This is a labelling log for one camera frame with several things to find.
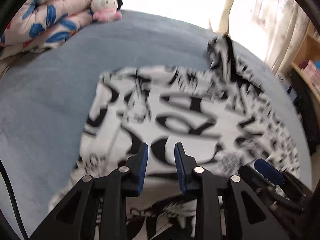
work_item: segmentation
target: mattress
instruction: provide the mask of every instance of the mattress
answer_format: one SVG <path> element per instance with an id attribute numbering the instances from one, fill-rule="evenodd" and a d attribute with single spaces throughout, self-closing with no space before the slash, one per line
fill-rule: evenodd
<path id="1" fill-rule="evenodd" d="M 27 233 L 48 212 L 48 202 L 68 181 L 99 74 L 124 66 L 178 65 L 206 70 L 215 33 L 160 16 L 122 11 L 123 19 L 80 30 L 60 48 L 27 54 L 0 80 L 0 159 Z M 301 181 L 311 187 L 310 157 L 294 107 L 267 65 L 234 42 L 260 79 L 299 152 Z M 0 209 L 21 236 L 4 182 Z"/>

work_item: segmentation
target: blue leaf print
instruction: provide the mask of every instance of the blue leaf print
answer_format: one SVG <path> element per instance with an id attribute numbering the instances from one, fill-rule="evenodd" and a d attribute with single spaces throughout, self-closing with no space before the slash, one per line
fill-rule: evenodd
<path id="1" fill-rule="evenodd" d="M 5 36 L 4 33 L 2 33 L 1 37 L 0 37 L 0 43 L 4 45 L 5 43 Z"/>
<path id="2" fill-rule="evenodd" d="M 69 38 L 69 32 L 58 32 L 51 35 L 45 42 L 65 41 Z"/>
<path id="3" fill-rule="evenodd" d="M 35 10 L 35 8 L 36 8 L 36 6 L 38 5 L 39 2 L 40 2 L 40 0 L 33 0 L 33 2 L 29 5 L 28 10 L 24 13 L 24 15 L 22 15 L 22 20 L 24 20 L 30 14 L 33 13 L 33 11 Z"/>
<path id="4" fill-rule="evenodd" d="M 60 18 L 56 21 L 56 23 L 60 23 L 60 22 L 61 22 L 65 17 L 67 17 L 67 16 L 68 16 L 67 13 L 61 15 Z"/>
<path id="5" fill-rule="evenodd" d="M 56 8 L 53 5 L 49 5 L 47 9 L 47 17 L 45 19 L 45 23 L 47 24 L 47 28 L 54 24 L 56 19 Z"/>
<path id="6" fill-rule="evenodd" d="M 29 37 L 35 38 L 35 37 L 39 36 L 39 34 L 44 31 L 45 31 L 45 29 L 42 27 L 42 25 L 40 23 L 33 23 L 33 25 L 31 25 L 31 28 L 29 31 Z"/>
<path id="7" fill-rule="evenodd" d="M 60 22 L 60 24 L 63 26 L 63 27 L 66 27 L 68 28 L 69 30 L 71 31 L 76 31 L 77 30 L 77 25 L 72 22 L 72 21 L 68 21 L 68 20 L 63 20 Z"/>

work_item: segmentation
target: black and white garment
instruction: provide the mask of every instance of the black and white garment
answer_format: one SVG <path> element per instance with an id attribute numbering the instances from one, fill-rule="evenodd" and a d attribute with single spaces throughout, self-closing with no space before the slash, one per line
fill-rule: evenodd
<path id="1" fill-rule="evenodd" d="M 146 179 L 141 196 L 127 199 L 128 239 L 194 236 L 196 201 L 179 191 L 177 142 L 217 175 L 263 158 L 299 177 L 295 144 L 260 82 L 234 57 L 231 40 L 212 41 L 208 52 L 212 65 L 205 72 L 155 66 L 101 74 L 76 168 L 49 209 L 85 174 L 105 176 L 123 166 L 142 142 L 149 146 Z"/>

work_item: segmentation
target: sheer curtain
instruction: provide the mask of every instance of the sheer curtain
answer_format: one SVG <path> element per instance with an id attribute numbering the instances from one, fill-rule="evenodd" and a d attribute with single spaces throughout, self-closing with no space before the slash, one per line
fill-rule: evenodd
<path id="1" fill-rule="evenodd" d="M 308 23 L 294 0 L 234 0 L 228 32 L 276 74 L 292 61 Z"/>

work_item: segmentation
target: stuffed toy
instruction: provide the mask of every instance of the stuffed toy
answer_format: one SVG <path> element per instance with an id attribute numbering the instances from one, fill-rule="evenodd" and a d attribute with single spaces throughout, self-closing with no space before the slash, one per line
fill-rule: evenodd
<path id="1" fill-rule="evenodd" d="M 121 12 L 117 11 L 117 0 L 92 0 L 91 10 L 93 19 L 99 22 L 112 22 L 122 18 Z"/>

